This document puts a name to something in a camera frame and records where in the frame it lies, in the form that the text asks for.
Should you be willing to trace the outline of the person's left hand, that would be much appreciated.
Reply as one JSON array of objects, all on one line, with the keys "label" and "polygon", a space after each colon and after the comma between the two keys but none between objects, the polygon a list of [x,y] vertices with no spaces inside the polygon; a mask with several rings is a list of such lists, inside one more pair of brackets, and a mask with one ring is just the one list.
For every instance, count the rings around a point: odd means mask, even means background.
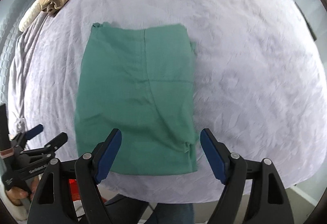
[{"label": "person's left hand", "polygon": [[12,187],[9,191],[5,191],[7,198],[9,198],[10,202],[14,204],[15,206],[21,206],[22,202],[21,200],[28,198],[30,200],[33,200],[34,194],[36,192],[36,189],[39,184],[39,177],[36,176],[33,181],[31,182],[30,189],[31,189],[31,194],[28,192],[24,191],[21,188],[18,187]]}]

